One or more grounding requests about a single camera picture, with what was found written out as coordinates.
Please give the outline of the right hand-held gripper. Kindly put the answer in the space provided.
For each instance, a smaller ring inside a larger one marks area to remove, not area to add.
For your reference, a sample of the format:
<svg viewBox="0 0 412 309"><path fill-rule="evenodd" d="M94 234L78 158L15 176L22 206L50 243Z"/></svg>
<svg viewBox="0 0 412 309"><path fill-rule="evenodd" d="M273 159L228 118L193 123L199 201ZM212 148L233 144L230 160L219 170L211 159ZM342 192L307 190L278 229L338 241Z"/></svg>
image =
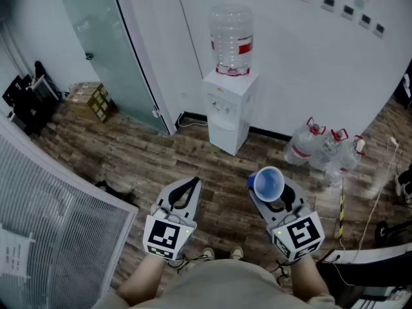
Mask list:
<svg viewBox="0 0 412 309"><path fill-rule="evenodd" d="M266 222L271 242L289 262L316 251L324 241L318 213L312 211L303 188L287 178L282 200L264 202L249 189L249 195Z"/></svg>

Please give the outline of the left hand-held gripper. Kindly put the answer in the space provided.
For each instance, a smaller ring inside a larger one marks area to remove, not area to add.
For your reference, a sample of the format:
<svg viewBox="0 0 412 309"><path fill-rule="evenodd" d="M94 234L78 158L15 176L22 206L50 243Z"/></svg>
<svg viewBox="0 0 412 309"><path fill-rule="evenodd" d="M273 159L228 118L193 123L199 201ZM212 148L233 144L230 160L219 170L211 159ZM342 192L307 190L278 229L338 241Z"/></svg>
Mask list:
<svg viewBox="0 0 412 309"><path fill-rule="evenodd" d="M147 253L166 260L178 259L197 228L194 219L200 191L198 177L175 181L162 189L145 219L143 246Z"/></svg>

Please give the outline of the blue cup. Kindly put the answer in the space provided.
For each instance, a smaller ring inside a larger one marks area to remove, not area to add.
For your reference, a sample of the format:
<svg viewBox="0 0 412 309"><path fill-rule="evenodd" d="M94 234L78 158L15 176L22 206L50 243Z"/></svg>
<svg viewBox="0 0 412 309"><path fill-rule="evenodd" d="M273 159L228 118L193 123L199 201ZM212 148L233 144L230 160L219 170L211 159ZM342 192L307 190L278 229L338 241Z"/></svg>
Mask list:
<svg viewBox="0 0 412 309"><path fill-rule="evenodd" d="M247 187L259 200L273 202L279 199L283 193L285 179L277 167L268 166L251 174L247 178Z"/></svg>

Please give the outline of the person's left forearm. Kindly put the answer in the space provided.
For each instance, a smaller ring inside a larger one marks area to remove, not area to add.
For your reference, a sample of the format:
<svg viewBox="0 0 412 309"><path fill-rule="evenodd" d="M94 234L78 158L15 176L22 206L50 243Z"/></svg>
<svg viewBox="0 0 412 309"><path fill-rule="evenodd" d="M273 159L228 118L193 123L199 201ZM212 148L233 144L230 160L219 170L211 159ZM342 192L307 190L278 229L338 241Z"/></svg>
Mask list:
<svg viewBox="0 0 412 309"><path fill-rule="evenodd" d="M130 306L154 299L165 265L166 260L162 257L147 254L129 278L118 287L116 294Z"/></svg>

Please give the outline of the person's right forearm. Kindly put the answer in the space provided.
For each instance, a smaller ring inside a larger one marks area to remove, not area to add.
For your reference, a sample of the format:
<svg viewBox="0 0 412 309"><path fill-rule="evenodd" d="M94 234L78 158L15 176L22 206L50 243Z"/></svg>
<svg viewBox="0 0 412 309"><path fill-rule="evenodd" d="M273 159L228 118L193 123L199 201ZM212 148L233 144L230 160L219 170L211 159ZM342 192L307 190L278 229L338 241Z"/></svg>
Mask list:
<svg viewBox="0 0 412 309"><path fill-rule="evenodd" d="M330 294L311 255L302 257L292 265L291 276L293 294L304 302L313 297Z"/></svg>

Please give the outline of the white water dispenser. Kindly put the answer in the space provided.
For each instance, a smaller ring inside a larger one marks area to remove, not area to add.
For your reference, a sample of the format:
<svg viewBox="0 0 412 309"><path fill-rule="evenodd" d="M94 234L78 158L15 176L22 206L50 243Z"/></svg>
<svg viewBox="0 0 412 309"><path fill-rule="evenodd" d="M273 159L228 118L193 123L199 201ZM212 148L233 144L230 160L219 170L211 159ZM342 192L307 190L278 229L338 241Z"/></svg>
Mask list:
<svg viewBox="0 0 412 309"><path fill-rule="evenodd" d="M231 77L215 71L203 79L203 94L211 144L234 156L247 139L254 99L258 88L258 73ZM219 109L212 107L218 101ZM226 114L225 106L236 107L236 113Z"/></svg>

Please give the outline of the clear water bottle red label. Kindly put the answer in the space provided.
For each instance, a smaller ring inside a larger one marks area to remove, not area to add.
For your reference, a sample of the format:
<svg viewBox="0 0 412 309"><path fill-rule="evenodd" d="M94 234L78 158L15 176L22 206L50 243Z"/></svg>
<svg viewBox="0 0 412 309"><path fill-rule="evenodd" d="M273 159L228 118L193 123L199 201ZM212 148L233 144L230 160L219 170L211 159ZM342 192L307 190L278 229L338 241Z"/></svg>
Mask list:
<svg viewBox="0 0 412 309"><path fill-rule="evenodd" d="M217 73L238 77L250 72L254 15L243 5L217 5L209 12L212 56Z"/></svg>

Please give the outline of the yellow black striped bar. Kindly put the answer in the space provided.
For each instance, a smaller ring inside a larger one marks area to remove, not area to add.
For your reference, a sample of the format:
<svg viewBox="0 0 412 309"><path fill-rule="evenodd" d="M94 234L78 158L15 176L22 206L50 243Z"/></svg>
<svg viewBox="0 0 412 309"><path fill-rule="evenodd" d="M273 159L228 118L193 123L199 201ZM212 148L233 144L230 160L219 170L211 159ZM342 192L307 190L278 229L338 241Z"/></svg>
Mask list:
<svg viewBox="0 0 412 309"><path fill-rule="evenodd" d="M339 241L342 239L343 235L343 228L344 228L344 201L345 201L345 193L344 193L344 178L341 180L341 187L340 187L340 218L339 218Z"/></svg>

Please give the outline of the black floor object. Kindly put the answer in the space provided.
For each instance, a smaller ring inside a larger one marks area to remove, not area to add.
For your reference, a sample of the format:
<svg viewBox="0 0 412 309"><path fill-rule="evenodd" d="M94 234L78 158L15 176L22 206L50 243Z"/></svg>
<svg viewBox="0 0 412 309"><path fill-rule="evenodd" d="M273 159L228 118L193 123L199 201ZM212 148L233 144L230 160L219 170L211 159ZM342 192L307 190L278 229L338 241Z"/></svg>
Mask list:
<svg viewBox="0 0 412 309"><path fill-rule="evenodd" d="M130 205L135 205L133 203L133 190L130 190L128 192L118 192L114 190L114 188L110 187L105 180L99 181L95 184L95 187L99 188L100 190L103 190L104 192L130 204Z"/></svg>

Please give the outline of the person's light shirt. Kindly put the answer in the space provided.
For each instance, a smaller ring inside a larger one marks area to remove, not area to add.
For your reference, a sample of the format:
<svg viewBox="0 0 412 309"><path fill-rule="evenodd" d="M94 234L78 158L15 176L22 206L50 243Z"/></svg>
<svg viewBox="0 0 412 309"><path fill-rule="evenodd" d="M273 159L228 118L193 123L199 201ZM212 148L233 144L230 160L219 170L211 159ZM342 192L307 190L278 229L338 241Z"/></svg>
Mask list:
<svg viewBox="0 0 412 309"><path fill-rule="evenodd" d="M199 264L176 278L160 297L130 306L113 292L92 309L341 309L331 295L307 301L286 293L265 269L232 259Z"/></svg>

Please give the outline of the black caster wheel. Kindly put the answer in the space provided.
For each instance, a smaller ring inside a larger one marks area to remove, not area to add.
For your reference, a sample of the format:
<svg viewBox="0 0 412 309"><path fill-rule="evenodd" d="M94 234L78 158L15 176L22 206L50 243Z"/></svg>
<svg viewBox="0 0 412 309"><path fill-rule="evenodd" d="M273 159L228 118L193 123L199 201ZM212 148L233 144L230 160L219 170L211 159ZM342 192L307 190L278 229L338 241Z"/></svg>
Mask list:
<svg viewBox="0 0 412 309"><path fill-rule="evenodd" d="M388 224L385 221L380 221L375 229L375 245L382 247L388 237Z"/></svg>

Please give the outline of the black desk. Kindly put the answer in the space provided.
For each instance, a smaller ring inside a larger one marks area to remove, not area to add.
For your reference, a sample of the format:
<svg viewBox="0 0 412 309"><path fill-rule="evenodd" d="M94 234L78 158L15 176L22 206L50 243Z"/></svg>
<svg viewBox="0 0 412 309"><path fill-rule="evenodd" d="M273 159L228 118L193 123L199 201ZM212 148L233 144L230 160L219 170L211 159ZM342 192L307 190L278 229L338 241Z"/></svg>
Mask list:
<svg viewBox="0 0 412 309"><path fill-rule="evenodd" d="M342 309L412 309L412 243L332 250L317 268Z"/></svg>

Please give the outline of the olive cardboard box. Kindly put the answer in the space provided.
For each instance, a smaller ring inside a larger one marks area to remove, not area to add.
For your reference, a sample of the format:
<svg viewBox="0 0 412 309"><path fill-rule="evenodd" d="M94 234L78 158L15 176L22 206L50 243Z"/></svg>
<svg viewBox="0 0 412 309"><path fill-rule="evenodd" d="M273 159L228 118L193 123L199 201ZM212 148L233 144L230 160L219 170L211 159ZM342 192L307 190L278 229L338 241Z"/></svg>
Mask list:
<svg viewBox="0 0 412 309"><path fill-rule="evenodd" d="M104 87L103 83L99 84L97 88L97 94L98 95L95 98L105 116L110 116L110 114L117 110L113 99L111 98L107 89Z"/></svg>
<svg viewBox="0 0 412 309"><path fill-rule="evenodd" d="M102 123L107 121L110 110L106 94L107 91L103 85L85 91L85 96L88 97L86 104Z"/></svg>

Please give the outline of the brown flat cardboard box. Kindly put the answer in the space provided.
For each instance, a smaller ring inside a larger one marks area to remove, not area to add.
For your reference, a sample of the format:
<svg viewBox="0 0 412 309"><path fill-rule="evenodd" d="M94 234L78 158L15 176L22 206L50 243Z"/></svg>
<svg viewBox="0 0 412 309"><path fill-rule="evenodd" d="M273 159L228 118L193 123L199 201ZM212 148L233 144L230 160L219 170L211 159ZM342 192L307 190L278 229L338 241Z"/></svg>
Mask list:
<svg viewBox="0 0 412 309"><path fill-rule="evenodd" d="M74 103L87 103L101 85L101 82L76 83L70 94L66 97L66 100Z"/></svg>

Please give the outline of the frosted glass door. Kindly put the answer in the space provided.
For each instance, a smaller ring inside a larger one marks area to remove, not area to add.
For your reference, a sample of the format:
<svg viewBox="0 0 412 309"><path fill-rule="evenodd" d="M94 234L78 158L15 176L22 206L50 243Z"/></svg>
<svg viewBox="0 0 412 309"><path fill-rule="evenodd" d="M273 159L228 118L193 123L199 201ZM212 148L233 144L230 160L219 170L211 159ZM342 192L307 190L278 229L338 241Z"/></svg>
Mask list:
<svg viewBox="0 0 412 309"><path fill-rule="evenodd" d="M152 110L155 103L124 29L116 0L62 0L84 53L117 109L137 121L166 133Z"/></svg>

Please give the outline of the white paper notice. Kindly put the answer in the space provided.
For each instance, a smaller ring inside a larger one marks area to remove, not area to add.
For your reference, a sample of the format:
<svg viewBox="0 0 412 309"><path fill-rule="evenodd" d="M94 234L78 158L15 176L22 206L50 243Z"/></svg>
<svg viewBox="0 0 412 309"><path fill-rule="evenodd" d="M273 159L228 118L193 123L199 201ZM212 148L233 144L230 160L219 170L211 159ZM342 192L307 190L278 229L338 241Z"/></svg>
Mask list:
<svg viewBox="0 0 412 309"><path fill-rule="evenodd" d="M28 237L20 236L5 230L0 223L0 276L20 277L27 282L29 251L34 243L32 232Z"/></svg>

